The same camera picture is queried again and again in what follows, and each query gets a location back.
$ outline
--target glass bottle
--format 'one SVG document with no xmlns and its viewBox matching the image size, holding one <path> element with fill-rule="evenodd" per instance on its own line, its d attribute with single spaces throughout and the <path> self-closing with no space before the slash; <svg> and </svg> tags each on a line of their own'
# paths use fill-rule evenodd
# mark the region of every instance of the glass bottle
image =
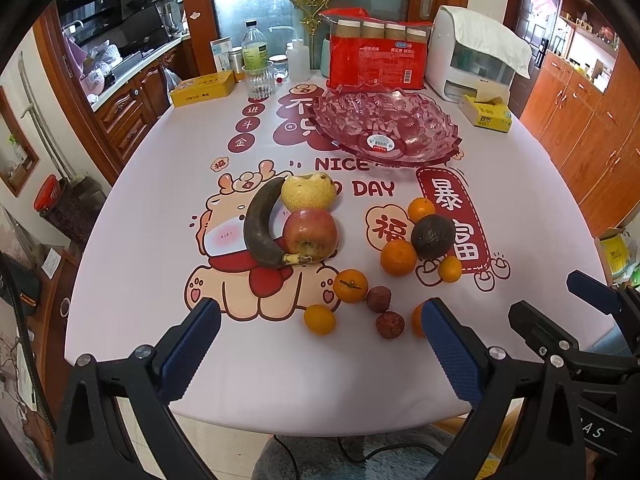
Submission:
<svg viewBox="0 0 640 480">
<path fill-rule="evenodd" d="M 258 30 L 256 20 L 246 20 L 246 33 L 242 38 L 242 57 L 249 70 L 266 68 L 269 54 L 267 38 Z"/>
</svg>

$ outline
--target blue gripper pad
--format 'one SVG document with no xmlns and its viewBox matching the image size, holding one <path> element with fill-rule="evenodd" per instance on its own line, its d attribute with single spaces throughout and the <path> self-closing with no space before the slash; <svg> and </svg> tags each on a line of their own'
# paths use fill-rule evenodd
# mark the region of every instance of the blue gripper pad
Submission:
<svg viewBox="0 0 640 480">
<path fill-rule="evenodd" d="M 603 314 L 616 314 L 620 311 L 621 305 L 616 291 L 580 270 L 574 270 L 567 276 L 566 288 Z"/>
<path fill-rule="evenodd" d="M 184 321 L 171 327 L 156 345 L 154 371 L 158 398 L 165 404 L 181 399 L 220 330 L 220 306 L 202 298 Z"/>
<path fill-rule="evenodd" d="M 438 302 L 447 308 L 439 298 L 422 305 L 422 330 L 458 398 L 475 409 L 482 399 L 480 368 L 439 309 Z"/>
</svg>

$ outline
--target red plastic bag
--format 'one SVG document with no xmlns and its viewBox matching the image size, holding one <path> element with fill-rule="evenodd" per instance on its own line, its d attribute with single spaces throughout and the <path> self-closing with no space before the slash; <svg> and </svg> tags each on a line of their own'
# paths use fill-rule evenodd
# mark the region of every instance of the red plastic bag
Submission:
<svg viewBox="0 0 640 480">
<path fill-rule="evenodd" d="M 331 65 L 327 83 L 330 88 L 377 84 L 389 88 L 422 88 L 427 43 L 336 36 L 338 20 L 395 23 L 370 18 L 367 11 L 359 7 L 324 10 L 320 15 L 331 28 Z M 400 24 L 427 32 L 427 40 L 433 25 L 430 22 Z"/>
</svg>

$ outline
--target floor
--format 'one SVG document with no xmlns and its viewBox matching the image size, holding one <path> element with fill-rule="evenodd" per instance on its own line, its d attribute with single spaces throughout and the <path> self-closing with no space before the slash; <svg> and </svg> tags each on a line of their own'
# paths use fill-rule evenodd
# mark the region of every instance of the floor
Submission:
<svg viewBox="0 0 640 480">
<path fill-rule="evenodd" d="M 129 437 L 133 442 L 144 469 L 164 479 L 156 460 L 133 415 L 128 399 L 119 399 L 120 411 Z M 230 430 L 176 415 L 176 420 L 204 462 L 218 480 L 241 480 L 251 478 L 260 452 L 270 437 L 249 431 Z"/>
</svg>

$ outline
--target white appliance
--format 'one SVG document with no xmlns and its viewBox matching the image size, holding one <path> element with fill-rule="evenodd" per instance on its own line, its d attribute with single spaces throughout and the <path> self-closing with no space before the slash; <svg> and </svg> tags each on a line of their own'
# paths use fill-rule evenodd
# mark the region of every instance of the white appliance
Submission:
<svg viewBox="0 0 640 480">
<path fill-rule="evenodd" d="M 441 6 L 433 23 L 424 72 L 448 101 L 463 95 L 509 102 L 516 73 L 529 78 L 531 47 L 503 24 L 474 10 Z"/>
</svg>

